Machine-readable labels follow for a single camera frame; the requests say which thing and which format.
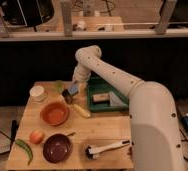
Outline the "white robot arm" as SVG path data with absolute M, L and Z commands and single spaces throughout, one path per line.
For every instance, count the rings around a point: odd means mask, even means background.
M 85 82 L 92 73 L 129 98 L 134 171 L 185 171 L 174 98 L 160 83 L 144 81 L 101 60 L 96 46 L 80 48 L 73 79 Z

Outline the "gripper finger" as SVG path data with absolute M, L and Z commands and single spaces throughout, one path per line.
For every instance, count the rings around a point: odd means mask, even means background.
M 79 83 L 79 93 L 84 93 L 86 91 L 87 83 Z
M 78 84 L 78 81 L 73 81 L 72 86 L 76 86 Z

